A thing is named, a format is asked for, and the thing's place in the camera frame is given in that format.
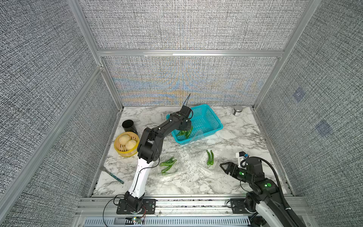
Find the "bunch of green peppers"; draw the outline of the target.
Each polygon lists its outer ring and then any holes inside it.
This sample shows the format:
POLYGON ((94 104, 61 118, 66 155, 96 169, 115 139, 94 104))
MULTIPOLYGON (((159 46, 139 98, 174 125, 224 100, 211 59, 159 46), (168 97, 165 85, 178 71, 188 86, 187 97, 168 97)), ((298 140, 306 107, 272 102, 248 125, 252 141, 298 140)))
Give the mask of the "bunch of green peppers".
POLYGON ((208 155, 207 165, 212 166, 214 164, 214 153, 212 150, 206 150, 208 155))

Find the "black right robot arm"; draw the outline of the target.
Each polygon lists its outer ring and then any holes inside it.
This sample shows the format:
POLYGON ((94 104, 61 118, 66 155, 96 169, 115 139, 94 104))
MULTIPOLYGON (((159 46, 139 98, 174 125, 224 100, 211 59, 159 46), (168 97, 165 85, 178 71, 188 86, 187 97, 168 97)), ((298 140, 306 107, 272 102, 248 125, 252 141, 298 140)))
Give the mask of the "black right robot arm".
POLYGON ((233 162, 222 163, 220 167, 227 175, 248 183, 252 189, 244 199, 245 210, 253 217, 262 216, 271 227, 304 227, 303 221, 286 201, 274 167, 259 157, 248 157, 242 163, 244 167, 233 162))

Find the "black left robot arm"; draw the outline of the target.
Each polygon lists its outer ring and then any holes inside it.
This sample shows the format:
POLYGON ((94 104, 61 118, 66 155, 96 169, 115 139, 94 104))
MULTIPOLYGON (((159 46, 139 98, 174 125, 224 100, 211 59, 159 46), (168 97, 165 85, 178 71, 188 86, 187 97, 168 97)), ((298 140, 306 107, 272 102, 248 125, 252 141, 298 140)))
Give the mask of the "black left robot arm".
POLYGON ((140 211, 143 205, 145 187, 150 170, 160 162, 163 142, 174 130, 188 131, 192 127, 192 109, 183 105, 177 112, 171 113, 169 119, 154 128, 145 128, 139 145, 138 165, 131 187, 124 194, 127 206, 134 212, 140 211))

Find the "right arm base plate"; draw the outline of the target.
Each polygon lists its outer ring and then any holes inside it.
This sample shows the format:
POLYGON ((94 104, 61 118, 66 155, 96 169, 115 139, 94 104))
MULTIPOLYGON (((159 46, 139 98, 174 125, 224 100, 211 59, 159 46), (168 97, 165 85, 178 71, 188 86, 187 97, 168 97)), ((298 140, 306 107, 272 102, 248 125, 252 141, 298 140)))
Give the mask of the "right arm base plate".
POLYGON ((246 209, 244 198, 230 199, 229 206, 231 207, 233 214, 254 214, 254 212, 246 209))

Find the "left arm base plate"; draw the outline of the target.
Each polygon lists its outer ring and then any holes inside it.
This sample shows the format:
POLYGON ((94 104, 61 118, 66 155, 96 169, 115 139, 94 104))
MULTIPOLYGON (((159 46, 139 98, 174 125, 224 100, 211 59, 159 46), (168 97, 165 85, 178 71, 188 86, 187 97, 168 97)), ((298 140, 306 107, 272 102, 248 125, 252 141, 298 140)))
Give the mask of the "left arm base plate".
POLYGON ((117 205, 116 214, 118 215, 141 215, 141 214, 155 214, 156 200, 143 199, 140 201, 129 202, 126 199, 120 199, 117 205))

